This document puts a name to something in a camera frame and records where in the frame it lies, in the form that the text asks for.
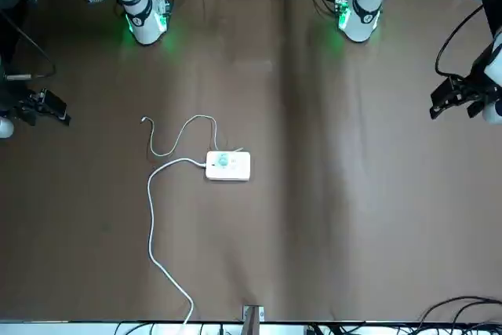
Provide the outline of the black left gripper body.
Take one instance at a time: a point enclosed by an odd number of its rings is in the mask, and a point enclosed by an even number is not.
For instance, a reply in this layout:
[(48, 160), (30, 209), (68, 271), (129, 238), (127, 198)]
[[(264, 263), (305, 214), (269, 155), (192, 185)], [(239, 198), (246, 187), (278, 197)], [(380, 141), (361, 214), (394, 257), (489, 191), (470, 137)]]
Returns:
[(485, 74), (454, 76), (456, 100), (492, 100), (493, 80)]

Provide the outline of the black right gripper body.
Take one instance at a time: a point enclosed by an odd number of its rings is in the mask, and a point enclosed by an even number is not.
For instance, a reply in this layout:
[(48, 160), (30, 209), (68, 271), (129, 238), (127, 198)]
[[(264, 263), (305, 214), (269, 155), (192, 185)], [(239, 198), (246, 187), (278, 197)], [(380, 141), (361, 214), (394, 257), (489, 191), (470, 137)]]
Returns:
[(25, 93), (17, 94), (14, 97), (13, 108), (21, 111), (43, 111), (44, 91), (34, 92), (28, 90)]

